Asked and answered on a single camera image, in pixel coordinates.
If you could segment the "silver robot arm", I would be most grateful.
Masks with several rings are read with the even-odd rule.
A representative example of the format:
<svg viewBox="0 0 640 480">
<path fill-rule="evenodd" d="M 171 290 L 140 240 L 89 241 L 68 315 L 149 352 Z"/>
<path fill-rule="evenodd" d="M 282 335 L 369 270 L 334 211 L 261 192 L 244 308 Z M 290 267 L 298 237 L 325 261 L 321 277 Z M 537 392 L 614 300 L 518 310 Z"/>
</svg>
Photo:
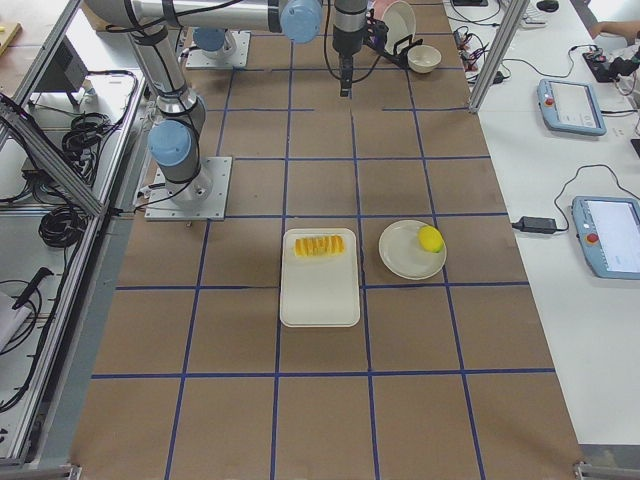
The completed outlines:
<svg viewBox="0 0 640 480">
<path fill-rule="evenodd" d="M 125 34 L 156 97 L 161 122 L 152 128 L 148 149 L 165 177 L 165 201 L 198 205 L 204 201 L 204 161 L 200 154 L 204 101 L 189 86 L 168 39 L 170 28 L 268 31 L 291 44 L 308 43 L 323 18 L 334 21 L 340 93 L 353 83 L 353 57 L 361 49 L 366 23 L 363 1 L 91 1 L 106 30 Z"/>
<path fill-rule="evenodd" d="M 223 59 L 236 51 L 236 42 L 228 29 L 198 27 L 193 31 L 195 45 L 212 59 Z"/>
</svg>

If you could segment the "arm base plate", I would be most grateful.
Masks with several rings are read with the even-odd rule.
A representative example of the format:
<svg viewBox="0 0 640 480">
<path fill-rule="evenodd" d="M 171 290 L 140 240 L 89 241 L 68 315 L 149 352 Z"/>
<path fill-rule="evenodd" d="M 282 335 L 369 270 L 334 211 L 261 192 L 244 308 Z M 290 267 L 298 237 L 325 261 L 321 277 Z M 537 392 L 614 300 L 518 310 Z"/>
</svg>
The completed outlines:
<svg viewBox="0 0 640 480">
<path fill-rule="evenodd" d="M 247 31 L 199 28 L 193 31 L 186 68 L 233 70 L 246 67 L 251 34 Z"/>
<path fill-rule="evenodd" d="M 155 183 L 163 186 L 153 189 L 147 200 L 144 217 L 148 221 L 199 221 L 225 219 L 231 178 L 231 157 L 205 157 L 200 160 L 200 173 L 189 185 L 178 185 L 165 180 L 157 167 Z"/>
</svg>

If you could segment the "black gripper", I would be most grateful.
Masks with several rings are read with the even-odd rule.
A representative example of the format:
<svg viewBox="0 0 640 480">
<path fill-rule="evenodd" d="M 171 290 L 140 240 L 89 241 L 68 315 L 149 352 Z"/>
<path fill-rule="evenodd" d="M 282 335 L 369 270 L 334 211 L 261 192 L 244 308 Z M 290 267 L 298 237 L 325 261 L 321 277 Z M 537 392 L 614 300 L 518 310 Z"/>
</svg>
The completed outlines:
<svg viewBox="0 0 640 480">
<path fill-rule="evenodd" d="M 361 2 L 334 2 L 333 48 L 339 55 L 340 97 L 349 97 L 353 83 L 353 56 L 361 49 Z"/>
</svg>

